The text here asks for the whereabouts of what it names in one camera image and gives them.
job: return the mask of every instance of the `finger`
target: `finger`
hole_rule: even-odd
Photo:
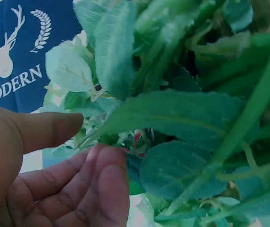
[[[84,198],[78,205],[78,209],[85,213],[89,220],[93,220],[98,210],[98,178],[100,173],[111,165],[121,165],[126,167],[126,156],[121,149],[115,147],[105,147],[100,151],[96,171],[92,183]]]
[[[51,195],[37,203],[51,221],[73,211],[87,192],[94,176],[99,152],[105,147],[97,144],[92,147],[81,170],[57,194]]]
[[[82,120],[82,114],[17,114],[0,108],[0,204],[20,171],[22,155],[62,144]]]
[[[11,118],[19,130],[24,153],[57,147],[81,128],[81,113],[25,113]]]
[[[39,201],[58,193],[79,172],[87,155],[88,151],[84,151],[54,166],[18,176],[31,191],[33,200]]]
[[[130,206],[126,169],[108,166],[98,185],[99,210],[91,227],[125,227]]]

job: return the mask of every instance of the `hairy leaf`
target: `hairy leaf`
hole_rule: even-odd
[[[90,140],[103,133],[153,128],[196,146],[214,150],[243,102],[222,93],[155,91],[132,97],[110,114]]]
[[[48,78],[67,91],[79,92],[91,89],[91,69],[68,41],[45,54],[45,68]]]
[[[181,141],[151,148],[140,168],[140,179],[147,192],[166,199],[177,198],[196,178],[203,175],[211,154]],[[226,182],[212,178],[189,199],[214,196],[226,188]]]
[[[95,30],[96,74],[100,85],[114,97],[130,96],[136,4],[121,1],[103,16]]]
[[[79,0],[73,4],[75,14],[89,37],[89,44],[95,46],[94,32],[102,16],[108,11],[112,0]]]
[[[249,170],[249,167],[243,166],[236,169],[235,173],[243,173]],[[268,187],[265,187],[263,180],[258,176],[235,180],[235,183],[242,202],[258,194],[262,194],[266,189],[270,189],[270,178],[267,183]],[[248,206],[243,207],[242,211],[245,212],[246,216],[252,218],[270,215],[270,197],[264,199],[262,202],[250,203]]]
[[[245,29],[253,21],[250,0],[228,0],[224,5],[224,17],[234,33]]]

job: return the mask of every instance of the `leaf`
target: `leaf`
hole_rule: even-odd
[[[176,199],[202,171],[211,158],[206,151],[185,142],[171,141],[151,148],[145,156],[140,179],[147,192],[165,199]],[[226,182],[211,178],[189,199],[211,197],[222,193]]]
[[[220,212],[220,210],[215,209],[214,207],[211,207],[208,213],[210,215],[214,215],[214,214],[217,214],[219,212]],[[217,219],[214,221],[214,223],[216,224],[217,227],[230,227],[229,222],[225,218]]]
[[[249,170],[250,168],[248,166],[243,166],[236,169],[234,173],[242,173]],[[261,194],[266,190],[263,180],[258,176],[235,180],[235,183],[242,202]],[[267,189],[270,189],[270,179],[268,180],[268,185],[269,187]],[[246,216],[254,218],[270,215],[270,197],[262,202],[256,202],[253,205],[245,206],[242,211],[245,212]]]
[[[145,193],[145,189],[133,180],[129,180],[129,194],[139,195]]]
[[[103,0],[102,2],[111,2],[111,0]],[[90,45],[94,47],[94,32],[102,16],[108,11],[106,4],[100,4],[95,0],[79,0],[73,6],[82,29],[89,37]]]
[[[45,54],[48,78],[68,91],[88,91],[92,88],[91,69],[86,61],[72,49],[68,41]]]
[[[190,73],[180,65],[170,64],[166,74],[168,74],[170,77],[175,77],[172,80],[172,88],[177,91],[201,91],[198,83],[194,80]]]
[[[87,102],[84,107],[70,109],[71,113],[82,113],[82,115],[87,117],[95,117],[104,114],[104,110],[96,102]]]
[[[119,100],[116,100],[112,97],[109,98],[100,97],[96,100],[96,102],[106,113],[110,113],[121,103]]]
[[[154,91],[118,106],[90,140],[103,133],[153,128],[208,150],[223,139],[227,124],[240,114],[244,102],[215,92]]]
[[[136,4],[121,1],[104,15],[94,33],[98,81],[105,91],[120,100],[130,96],[134,77],[132,52],[135,19]]]
[[[253,21],[250,0],[228,0],[224,5],[224,17],[234,33],[245,29]]]
[[[88,102],[90,97],[86,92],[72,92],[70,91],[64,99],[64,108],[73,109],[81,108]]]
[[[226,196],[218,196],[216,197],[221,203],[223,203],[226,206],[234,206],[238,203],[240,203],[239,200],[232,198],[232,197],[226,197]]]
[[[77,152],[72,152],[65,145],[59,146],[57,148],[45,148],[43,149],[44,158],[69,158],[75,155]]]

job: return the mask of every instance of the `leafy vegetable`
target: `leafy vegetable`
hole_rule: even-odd
[[[234,33],[245,29],[253,21],[250,0],[228,0],[223,8],[225,20]]]
[[[270,32],[250,31],[255,5],[75,1],[83,31],[46,54],[39,112],[84,121],[44,155],[122,148],[143,226],[269,227]]]
[[[166,199],[176,199],[202,170],[211,154],[185,142],[171,141],[151,148],[142,162],[141,182],[147,192]],[[190,199],[220,194],[226,182],[212,179]]]
[[[97,78],[105,91],[120,100],[130,96],[135,17],[136,5],[121,1],[104,15],[94,32]]]

